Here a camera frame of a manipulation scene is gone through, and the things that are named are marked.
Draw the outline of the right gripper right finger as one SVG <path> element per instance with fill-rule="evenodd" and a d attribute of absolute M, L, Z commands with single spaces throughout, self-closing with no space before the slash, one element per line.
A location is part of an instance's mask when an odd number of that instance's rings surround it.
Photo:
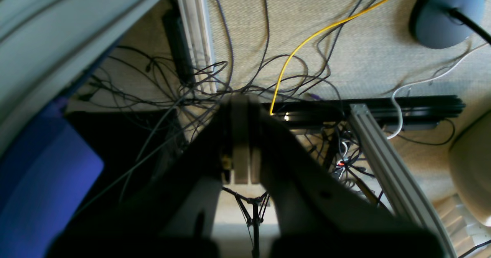
<path fill-rule="evenodd" d="M 260 182 L 280 226 L 272 257 L 444 258 L 432 232 L 345 188 L 260 102 L 249 102 L 252 141 L 262 155 Z"/>

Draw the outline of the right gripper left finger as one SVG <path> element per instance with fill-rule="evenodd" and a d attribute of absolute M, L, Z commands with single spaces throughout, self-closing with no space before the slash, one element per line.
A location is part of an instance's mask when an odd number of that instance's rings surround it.
<path fill-rule="evenodd" d="M 51 258 L 219 258 L 210 239 L 233 97 L 157 181 L 60 234 Z"/>

